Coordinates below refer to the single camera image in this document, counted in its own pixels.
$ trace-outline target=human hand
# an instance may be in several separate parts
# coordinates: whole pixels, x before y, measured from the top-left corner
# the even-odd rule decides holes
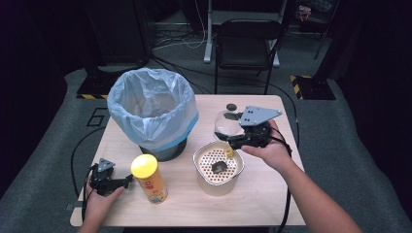
[[[87,206],[85,213],[85,221],[82,224],[79,232],[94,232],[103,223],[107,214],[112,209],[113,204],[124,192],[124,187],[118,187],[113,193],[108,196],[99,195],[93,188],[90,187],[90,178],[87,180],[86,194]]]
[[[275,120],[270,119],[268,120],[268,122],[270,124],[270,127],[279,130]],[[282,136],[276,130],[272,130],[271,136],[284,141]],[[282,172],[287,166],[293,163],[286,147],[275,140],[272,140],[265,148],[243,146],[241,150],[243,152],[263,159],[263,161],[267,165],[269,165],[278,172]]]

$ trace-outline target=trash bag liner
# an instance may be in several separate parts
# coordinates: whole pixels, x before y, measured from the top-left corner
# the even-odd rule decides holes
[[[199,118],[188,81],[164,69],[142,68],[122,74],[107,103],[124,134],[152,152],[186,143]]]

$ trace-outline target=perforated basket bottom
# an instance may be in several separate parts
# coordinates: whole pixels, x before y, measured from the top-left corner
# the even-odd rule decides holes
[[[209,183],[224,183],[235,176],[237,171],[237,163],[234,157],[227,158],[224,150],[214,149],[203,153],[198,158],[198,167],[202,173],[203,178],[205,178]],[[224,172],[214,174],[212,171],[212,164],[223,161],[227,165],[227,169]]]

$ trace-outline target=black stand base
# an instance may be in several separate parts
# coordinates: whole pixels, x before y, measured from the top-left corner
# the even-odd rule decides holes
[[[110,89],[121,74],[118,72],[98,71],[96,75],[87,74],[77,92],[80,99],[107,99]]]
[[[311,76],[291,76],[294,93],[298,99],[335,100],[327,82],[317,82]]]

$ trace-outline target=yellow lid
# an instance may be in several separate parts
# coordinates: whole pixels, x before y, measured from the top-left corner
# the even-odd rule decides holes
[[[157,169],[157,159],[151,154],[137,156],[131,163],[131,174],[138,179],[146,179]]]

